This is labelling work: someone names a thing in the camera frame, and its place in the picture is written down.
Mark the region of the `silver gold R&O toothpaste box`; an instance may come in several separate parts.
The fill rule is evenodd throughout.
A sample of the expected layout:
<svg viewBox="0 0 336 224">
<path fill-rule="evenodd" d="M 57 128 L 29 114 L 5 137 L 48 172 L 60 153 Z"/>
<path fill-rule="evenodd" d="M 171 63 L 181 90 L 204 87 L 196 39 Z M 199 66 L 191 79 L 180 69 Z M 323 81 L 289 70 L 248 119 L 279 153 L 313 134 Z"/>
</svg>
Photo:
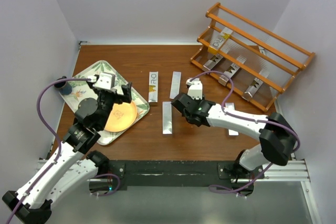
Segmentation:
<svg viewBox="0 0 336 224">
<path fill-rule="evenodd" d="M 149 72 L 149 97 L 148 103 L 150 106 L 156 106 L 158 103 L 158 81 L 159 72 Z"/>
</svg>

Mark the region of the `silver angled R&O box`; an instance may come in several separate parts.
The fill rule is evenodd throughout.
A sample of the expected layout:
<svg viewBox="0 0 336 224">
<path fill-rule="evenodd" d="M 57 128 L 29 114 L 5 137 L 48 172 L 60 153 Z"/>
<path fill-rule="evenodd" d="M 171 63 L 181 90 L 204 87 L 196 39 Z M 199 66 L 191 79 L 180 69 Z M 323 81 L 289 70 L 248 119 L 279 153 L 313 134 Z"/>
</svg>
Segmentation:
<svg viewBox="0 0 336 224">
<path fill-rule="evenodd" d="M 212 71 L 223 59 L 224 57 L 220 54 L 211 56 L 202 66 L 202 70 L 205 72 Z"/>
</svg>

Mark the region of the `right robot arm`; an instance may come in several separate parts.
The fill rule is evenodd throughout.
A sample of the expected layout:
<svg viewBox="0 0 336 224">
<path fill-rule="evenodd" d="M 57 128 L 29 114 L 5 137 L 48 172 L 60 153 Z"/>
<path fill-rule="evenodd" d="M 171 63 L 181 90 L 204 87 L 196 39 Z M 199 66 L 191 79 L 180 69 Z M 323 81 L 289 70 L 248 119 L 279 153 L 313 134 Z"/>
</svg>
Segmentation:
<svg viewBox="0 0 336 224">
<path fill-rule="evenodd" d="M 229 169 L 235 178 L 246 178 L 265 164 L 286 166 L 291 154 L 300 147 L 297 133 L 277 112 L 269 116 L 239 112 L 206 99 L 195 100 L 186 93 L 178 94 L 171 105 L 189 124 L 225 128 L 259 141 L 237 156 Z"/>
</svg>

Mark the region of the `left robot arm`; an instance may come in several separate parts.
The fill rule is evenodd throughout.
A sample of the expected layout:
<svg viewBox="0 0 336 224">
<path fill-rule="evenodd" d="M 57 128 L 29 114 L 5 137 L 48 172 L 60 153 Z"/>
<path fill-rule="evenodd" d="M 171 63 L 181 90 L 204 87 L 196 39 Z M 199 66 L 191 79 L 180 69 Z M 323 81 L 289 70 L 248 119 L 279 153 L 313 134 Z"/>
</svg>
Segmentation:
<svg viewBox="0 0 336 224">
<path fill-rule="evenodd" d="M 58 136 L 58 148 L 43 167 L 20 189 L 7 191 L 3 202 L 22 223 L 45 223 L 52 208 L 76 184 L 90 178 L 119 177 L 109 172 L 109 159 L 90 149 L 100 138 L 115 104 L 132 101 L 132 84 L 122 85 L 119 94 L 112 82 L 86 79 L 97 98 L 82 100 L 75 112 L 73 126 L 63 139 Z"/>
</svg>

